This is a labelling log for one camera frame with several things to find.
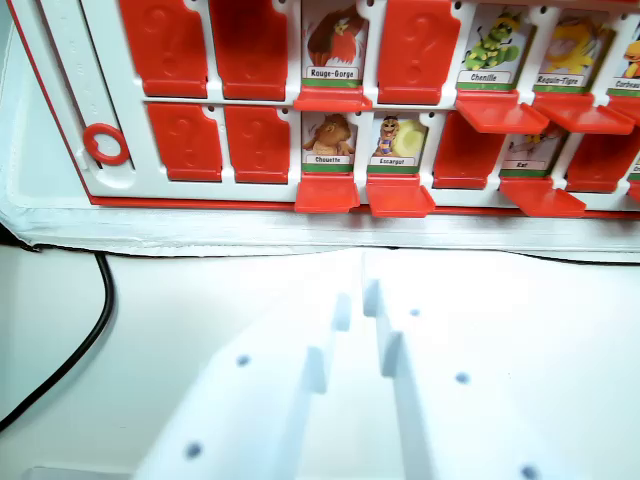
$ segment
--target white plastic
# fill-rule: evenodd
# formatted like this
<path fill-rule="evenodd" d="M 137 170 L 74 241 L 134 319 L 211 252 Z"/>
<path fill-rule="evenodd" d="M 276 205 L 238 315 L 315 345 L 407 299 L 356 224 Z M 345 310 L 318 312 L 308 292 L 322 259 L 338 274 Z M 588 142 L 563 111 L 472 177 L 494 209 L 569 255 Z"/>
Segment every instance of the white plastic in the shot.
<path fill-rule="evenodd" d="M 142 83 L 135 72 L 131 53 L 124 32 L 122 17 L 117 0 L 81 0 L 78 2 L 42 2 L 48 28 L 52 33 L 55 46 L 49 37 L 36 7 L 36 0 L 14 1 L 17 19 L 25 33 L 29 49 L 35 59 L 37 69 L 44 81 L 47 94 L 53 104 L 56 115 L 62 125 L 65 137 L 74 152 L 75 160 L 80 168 L 82 179 L 94 196 L 104 197 L 140 197 L 163 199 L 206 199 L 206 200 L 241 200 L 241 201 L 277 201 L 294 202 L 301 178 L 301 125 L 300 113 L 292 107 L 293 101 L 300 91 L 302 45 L 300 19 L 300 0 L 286 0 L 281 3 L 273 1 L 273 6 L 288 17 L 289 39 L 289 74 L 286 82 L 286 95 L 283 102 L 231 101 L 222 94 L 222 84 L 217 75 L 215 48 L 211 34 L 209 8 L 207 0 L 184 0 L 188 8 L 197 11 L 202 17 L 203 31 L 207 51 L 209 81 L 207 99 L 146 97 Z M 483 190 L 434 189 L 433 165 L 437 155 L 440 133 L 442 131 L 446 111 L 454 108 L 457 95 L 456 81 L 464 54 L 469 29 L 473 20 L 476 4 L 462 2 L 452 3 L 452 15 L 461 21 L 460 35 L 452 56 L 451 67 L 445 84 L 442 87 L 441 101 L 438 105 L 387 105 L 377 102 L 377 69 L 378 52 L 383 33 L 386 0 L 375 0 L 373 4 L 365 0 L 357 1 L 359 13 L 368 20 L 368 42 L 363 75 L 363 90 L 373 101 L 374 111 L 363 112 L 359 118 L 351 117 L 358 125 L 358 142 L 362 146 L 356 149 L 354 161 L 354 178 L 360 194 L 361 203 L 368 202 L 366 196 L 366 167 L 371 152 L 368 151 L 372 131 L 371 120 L 377 111 L 419 110 L 421 122 L 430 128 L 427 143 L 422 154 L 420 177 L 421 183 L 430 192 L 438 206 L 458 207 L 515 207 L 498 191 L 500 185 L 499 171 L 510 137 L 507 136 L 496 165 L 488 177 L 487 186 Z M 532 103 L 534 99 L 533 84 L 540 63 L 553 32 L 556 21 L 563 6 L 574 8 L 567 2 L 551 2 L 549 5 L 536 2 L 530 4 L 530 18 L 537 27 L 537 34 L 522 70 L 517 91 L 519 101 Z M 627 14 L 624 7 L 603 2 L 581 2 L 582 9 L 610 9 L 610 23 L 617 32 L 610 47 L 610 54 L 602 64 L 594 81 L 591 92 L 596 105 L 606 105 L 607 88 L 618 65 L 621 52 L 628 45 L 640 16 Z M 89 39 L 93 42 L 95 54 Z M 65 74 L 56 60 L 57 50 L 65 68 L 74 98 L 65 85 Z M 83 65 L 83 74 L 74 71 L 73 64 Z M 74 101 L 83 118 L 78 118 Z M 183 102 L 200 103 L 206 115 L 216 118 L 219 126 L 222 146 L 223 170 L 221 182 L 176 182 L 170 181 L 166 168 L 162 164 L 153 130 L 146 112 L 145 102 Z M 226 140 L 224 107 L 228 104 L 274 105 L 279 109 L 278 115 L 290 124 L 290 171 L 288 183 L 285 185 L 237 183 L 231 165 L 231 158 Z M 212 115 L 206 106 L 213 105 L 216 110 Z M 282 108 L 288 108 L 288 114 Z M 131 153 L 132 162 L 117 167 L 98 168 L 96 162 L 87 154 L 82 142 L 84 124 L 100 121 L 121 128 Z M 573 153 L 578 148 L 582 136 L 572 134 L 558 158 L 551 177 L 556 188 L 565 188 L 565 174 Z M 574 194 L 587 204 L 589 210 L 604 211 L 640 211 L 640 205 L 626 195 L 629 182 L 621 179 L 618 188 L 611 194 Z"/>

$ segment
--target caterpillar character card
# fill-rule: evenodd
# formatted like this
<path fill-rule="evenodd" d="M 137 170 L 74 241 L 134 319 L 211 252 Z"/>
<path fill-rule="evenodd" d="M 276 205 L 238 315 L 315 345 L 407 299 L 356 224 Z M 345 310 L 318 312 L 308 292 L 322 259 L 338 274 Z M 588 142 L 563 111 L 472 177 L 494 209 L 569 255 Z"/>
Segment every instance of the caterpillar character card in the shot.
<path fill-rule="evenodd" d="M 417 113 L 376 114 L 373 131 L 368 173 L 418 173 L 427 127 Z"/>
<path fill-rule="evenodd" d="M 479 5 L 458 75 L 461 90 L 513 90 L 535 27 L 524 6 Z"/>
<path fill-rule="evenodd" d="M 362 84 L 367 21 L 355 0 L 302 3 L 302 85 L 356 88 Z"/>

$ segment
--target red plastic edge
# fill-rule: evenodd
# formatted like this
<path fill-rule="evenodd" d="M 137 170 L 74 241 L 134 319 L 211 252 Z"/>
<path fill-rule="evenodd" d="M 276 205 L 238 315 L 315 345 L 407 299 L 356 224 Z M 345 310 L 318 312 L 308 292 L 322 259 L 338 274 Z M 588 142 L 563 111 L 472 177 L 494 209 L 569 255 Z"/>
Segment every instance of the red plastic edge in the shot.
<path fill-rule="evenodd" d="M 450 0 L 388 0 L 378 102 L 438 104 L 459 32 Z"/>
<path fill-rule="evenodd" d="M 640 126 L 640 98 L 612 95 L 609 99 L 608 107 L 631 118 L 637 126 Z"/>
<path fill-rule="evenodd" d="M 436 208 L 417 175 L 372 174 L 366 188 L 374 217 L 424 218 Z"/>
<path fill-rule="evenodd" d="M 582 217 L 586 204 L 548 178 L 503 178 L 500 191 L 530 217 Z"/>
<path fill-rule="evenodd" d="M 95 139 L 95 136 L 98 134 L 108 135 L 118 142 L 118 145 L 120 146 L 120 152 L 118 155 L 106 155 L 99 150 L 98 142 Z M 130 158 L 129 147 L 127 147 L 127 142 L 125 141 L 122 132 L 105 123 L 94 123 L 93 125 L 89 125 L 85 128 L 84 133 L 82 134 L 82 143 L 84 143 L 84 148 L 87 149 L 89 155 L 106 165 L 112 165 L 114 167 L 122 165 Z"/>
<path fill-rule="evenodd" d="M 305 173 L 298 185 L 295 211 L 298 213 L 347 213 L 360 205 L 353 174 Z"/>
<path fill-rule="evenodd" d="M 456 108 L 480 133 L 541 133 L 549 119 L 527 104 L 517 92 L 459 91 Z"/>
<path fill-rule="evenodd" d="M 371 110 L 373 103 L 362 87 L 329 88 L 302 86 L 293 108 L 301 112 L 353 113 Z"/>
<path fill-rule="evenodd" d="M 485 188 L 504 138 L 504 134 L 480 133 L 460 112 L 449 112 L 434 164 L 434 187 Z"/>
<path fill-rule="evenodd" d="M 640 150 L 640 128 L 629 135 L 585 135 L 567 169 L 567 191 L 612 193 Z"/>
<path fill-rule="evenodd" d="M 594 107 L 593 95 L 537 93 L 533 108 L 573 133 L 628 135 L 634 121 L 605 106 Z"/>
<path fill-rule="evenodd" d="M 271 0 L 209 0 L 209 9 L 225 98 L 284 100 L 287 16 Z"/>
<path fill-rule="evenodd" d="M 194 200 L 177 198 L 133 198 L 133 197 L 95 197 L 90 196 L 93 205 L 119 208 L 197 208 L 221 210 L 272 210 L 294 211 L 295 204 L 291 202 L 238 202 L 227 200 Z M 349 213 L 370 214 L 369 205 L 352 208 Z M 436 206 L 431 215 L 491 215 L 496 217 L 522 217 L 526 214 L 519 208 L 496 207 L 448 207 Z M 586 210 L 582 218 L 604 218 L 610 220 L 640 220 L 640 212 L 605 212 L 601 210 Z"/>
<path fill-rule="evenodd" d="M 287 183 L 291 132 L 275 107 L 225 107 L 227 139 L 236 182 Z"/>
<path fill-rule="evenodd" d="M 170 180 L 219 182 L 222 151 L 218 123 L 192 103 L 148 103 L 160 159 Z"/>
<path fill-rule="evenodd" d="M 640 203 L 640 182 L 629 182 L 631 183 L 631 188 L 627 192 L 628 195 L 633 198 L 636 202 Z"/>
<path fill-rule="evenodd" d="M 118 3 L 145 93 L 206 98 L 207 54 L 200 14 L 174 0 Z"/>

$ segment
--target character card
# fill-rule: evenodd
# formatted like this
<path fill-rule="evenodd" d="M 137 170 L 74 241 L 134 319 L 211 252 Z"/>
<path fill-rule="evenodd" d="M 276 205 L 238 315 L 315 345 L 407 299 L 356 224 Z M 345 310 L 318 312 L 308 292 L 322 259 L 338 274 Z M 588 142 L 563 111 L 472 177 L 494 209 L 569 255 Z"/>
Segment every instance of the character card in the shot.
<path fill-rule="evenodd" d="M 368 22 L 355 0 L 302 3 L 302 84 L 356 88 L 362 84 Z"/>
<path fill-rule="evenodd" d="M 344 114 L 305 112 L 302 115 L 302 171 L 353 171 L 356 127 Z"/>
<path fill-rule="evenodd" d="M 591 88 L 614 32 L 606 12 L 564 10 L 551 37 L 536 92 L 583 93 Z"/>
<path fill-rule="evenodd" d="M 464 62 L 461 90 L 513 90 L 535 28 L 526 6 L 478 5 Z"/>

